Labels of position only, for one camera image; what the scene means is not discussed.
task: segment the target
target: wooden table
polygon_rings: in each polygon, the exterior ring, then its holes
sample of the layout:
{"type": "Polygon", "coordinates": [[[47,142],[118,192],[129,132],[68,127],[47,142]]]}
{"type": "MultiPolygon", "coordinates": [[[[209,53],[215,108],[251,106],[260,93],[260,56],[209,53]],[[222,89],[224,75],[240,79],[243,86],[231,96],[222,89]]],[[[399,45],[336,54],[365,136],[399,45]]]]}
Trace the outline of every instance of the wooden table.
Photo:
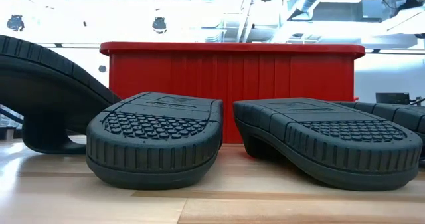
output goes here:
{"type": "Polygon", "coordinates": [[[285,160],[254,160],[241,145],[225,144],[192,187],[131,191],[101,182],[84,156],[38,154],[20,140],[0,143],[1,224],[425,223],[424,203],[424,172],[397,191],[341,191],[285,160]]]}

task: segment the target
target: red plastic container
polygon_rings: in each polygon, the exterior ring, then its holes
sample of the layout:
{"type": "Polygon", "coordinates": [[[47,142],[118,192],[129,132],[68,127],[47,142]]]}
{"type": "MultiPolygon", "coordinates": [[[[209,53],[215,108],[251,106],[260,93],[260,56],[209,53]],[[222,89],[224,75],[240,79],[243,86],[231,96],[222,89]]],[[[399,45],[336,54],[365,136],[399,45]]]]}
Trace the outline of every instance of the red plastic container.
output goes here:
{"type": "Polygon", "coordinates": [[[360,45],[103,43],[110,89],[121,98],[145,91],[224,101],[224,142],[239,143],[236,100],[309,97],[353,101],[360,45]]]}

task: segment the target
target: black rubber sole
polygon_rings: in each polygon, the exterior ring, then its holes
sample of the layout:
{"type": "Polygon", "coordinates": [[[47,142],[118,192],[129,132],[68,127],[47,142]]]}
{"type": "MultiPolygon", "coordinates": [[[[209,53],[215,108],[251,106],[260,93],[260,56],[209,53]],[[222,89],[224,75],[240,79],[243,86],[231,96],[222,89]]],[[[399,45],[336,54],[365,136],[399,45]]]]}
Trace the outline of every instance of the black rubber sole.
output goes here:
{"type": "MultiPolygon", "coordinates": [[[[369,104],[362,102],[337,103],[393,121],[398,125],[416,132],[425,144],[425,106],[369,104]]],[[[425,165],[425,148],[422,148],[419,163],[420,165],[425,165]]]]}
{"type": "Polygon", "coordinates": [[[138,94],[88,126],[86,160],[104,182],[124,189],[176,189],[199,181],[222,142],[222,101],[138,94]]]}
{"type": "Polygon", "coordinates": [[[277,150],[336,188],[393,190],[418,173],[420,137],[358,110],[289,98],[235,102],[234,113],[248,154],[269,158],[277,150]]]}
{"type": "Polygon", "coordinates": [[[0,104],[22,114],[23,141],[46,154],[84,154],[66,130],[86,133],[120,99],[84,69],[40,45],[0,35],[0,104]]]}

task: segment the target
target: ceiling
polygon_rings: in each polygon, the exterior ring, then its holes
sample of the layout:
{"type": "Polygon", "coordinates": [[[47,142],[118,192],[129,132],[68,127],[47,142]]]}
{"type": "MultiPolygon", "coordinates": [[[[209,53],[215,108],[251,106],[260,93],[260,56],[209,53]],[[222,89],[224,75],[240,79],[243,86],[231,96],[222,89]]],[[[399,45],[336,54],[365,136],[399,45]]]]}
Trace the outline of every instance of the ceiling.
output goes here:
{"type": "Polygon", "coordinates": [[[104,41],[354,43],[423,49],[424,6],[407,0],[0,0],[6,33],[38,43],[104,41]],[[164,17],[167,32],[153,30],[164,17]]]}

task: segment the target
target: red bin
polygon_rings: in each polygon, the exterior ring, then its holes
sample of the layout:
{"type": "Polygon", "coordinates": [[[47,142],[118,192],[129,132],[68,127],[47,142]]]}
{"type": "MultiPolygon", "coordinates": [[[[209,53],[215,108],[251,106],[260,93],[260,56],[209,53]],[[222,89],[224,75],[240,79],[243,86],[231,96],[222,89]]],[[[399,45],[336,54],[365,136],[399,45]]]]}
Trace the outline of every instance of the red bin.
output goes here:
{"type": "Polygon", "coordinates": [[[121,98],[145,91],[224,101],[226,143],[241,137],[233,120],[237,100],[308,97],[353,101],[354,60],[360,45],[246,43],[103,43],[110,89],[121,98]]]}

